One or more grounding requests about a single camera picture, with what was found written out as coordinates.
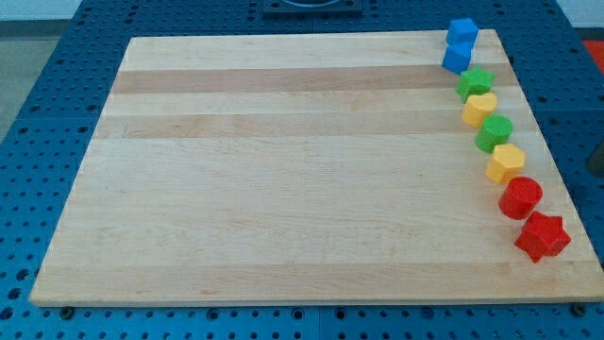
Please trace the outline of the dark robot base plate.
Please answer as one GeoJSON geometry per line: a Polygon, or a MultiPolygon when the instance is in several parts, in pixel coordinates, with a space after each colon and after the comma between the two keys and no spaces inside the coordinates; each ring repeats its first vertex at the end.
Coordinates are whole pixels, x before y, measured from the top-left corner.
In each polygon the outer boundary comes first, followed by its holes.
{"type": "Polygon", "coordinates": [[[283,15],[362,14],[361,0],[263,0],[264,17],[283,15]]]}

